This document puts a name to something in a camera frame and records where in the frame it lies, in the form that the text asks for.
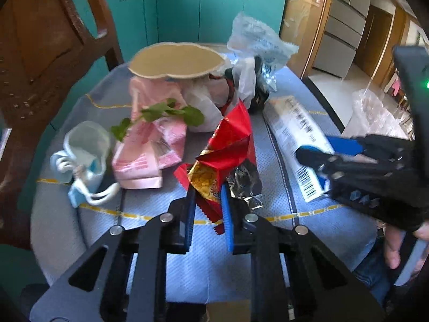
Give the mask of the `person's right hand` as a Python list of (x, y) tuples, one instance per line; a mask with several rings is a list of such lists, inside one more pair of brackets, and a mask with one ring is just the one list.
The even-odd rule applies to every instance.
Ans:
[[(428, 241), (429, 239), (429, 224), (428, 221), (423, 224), (416, 231), (413, 232), (414, 237)], [(400, 248), (403, 242), (401, 230), (392, 226), (386, 225), (385, 228), (385, 244), (384, 256), (385, 262), (390, 269), (396, 269), (401, 261)]]

